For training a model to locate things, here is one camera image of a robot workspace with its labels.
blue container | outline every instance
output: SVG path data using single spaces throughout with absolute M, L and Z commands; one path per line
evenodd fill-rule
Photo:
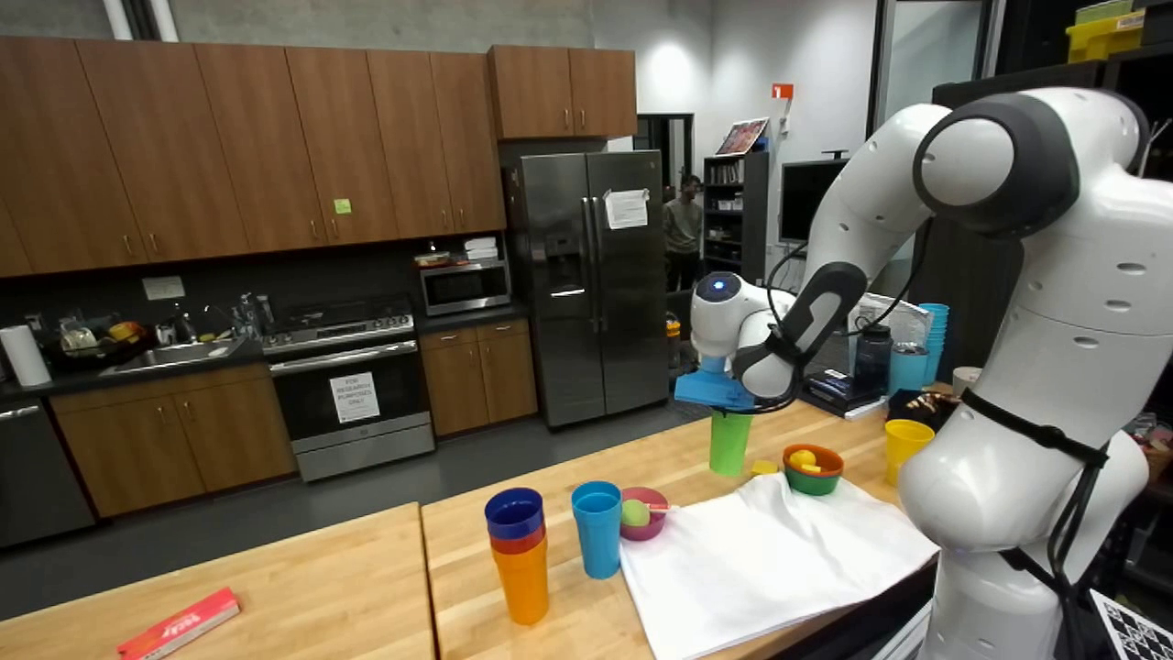
M 924 386 L 930 386 L 929 353 L 894 349 L 888 361 L 888 394 L 902 394 L 902 389 L 921 394 Z
M 491 541 L 525 541 L 547 527 L 543 497 L 530 488 L 511 488 L 485 503 L 485 525 Z
M 943 353 L 945 353 L 945 339 L 951 339 L 951 305 L 937 305 L 937 301 L 929 301 L 929 305 L 916 305 L 929 313 L 929 339 L 924 339 L 924 383 L 937 383 L 937 372 L 943 372 Z
M 622 497 L 610 481 L 587 481 L 571 497 L 582 570 L 591 581 L 610 581 L 619 571 L 619 507 Z

pink bowl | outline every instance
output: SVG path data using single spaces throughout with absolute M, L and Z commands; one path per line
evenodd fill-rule
M 633 543 L 657 541 L 668 522 L 668 499 L 657 488 L 622 488 L 622 499 L 646 503 L 651 511 L 651 516 L 646 527 L 619 525 L 619 537 L 633 541 Z

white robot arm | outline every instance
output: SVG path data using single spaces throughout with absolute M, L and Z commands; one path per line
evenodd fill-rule
M 737 274 L 710 274 L 721 294 L 695 287 L 695 349 L 778 404 L 924 218 L 1024 238 L 984 383 L 902 476 L 909 516 L 943 546 L 921 656 L 1056 656 L 1079 575 L 1142 483 L 1117 431 L 1173 353 L 1173 186 L 1125 172 L 1140 145 L 1142 118 L 1102 92 L 912 107 L 830 186 L 778 326 Z

microwave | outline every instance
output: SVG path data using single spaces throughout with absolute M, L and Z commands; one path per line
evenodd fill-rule
M 513 305 L 511 261 L 422 268 L 418 282 L 425 316 L 457 316 Z

wooden table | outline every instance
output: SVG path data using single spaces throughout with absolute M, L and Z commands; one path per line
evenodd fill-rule
M 843 422 L 797 404 L 756 419 L 749 458 L 778 461 L 780 448 L 819 439 L 846 458 L 846 476 L 855 483 L 875 499 L 899 503 L 899 491 L 885 483 L 881 422 L 885 415 Z M 674 507 L 703 503 L 744 483 L 707 474 L 707 422 L 694 422 L 425 507 L 441 656 L 651 656 L 622 575 L 605 585 L 582 575 L 569 507 L 578 481 L 661 488 Z M 551 612 L 536 629 L 511 624 L 485 537 L 485 503 L 513 483 L 536 488 L 547 499 Z M 836 612 L 780 630 L 778 637 L 737 646 L 721 656 L 771 656 L 833 621 Z
M 123 637 L 215 586 L 233 586 L 242 612 L 175 656 L 434 656 L 414 503 L 2 621 L 0 656 L 116 656 Z

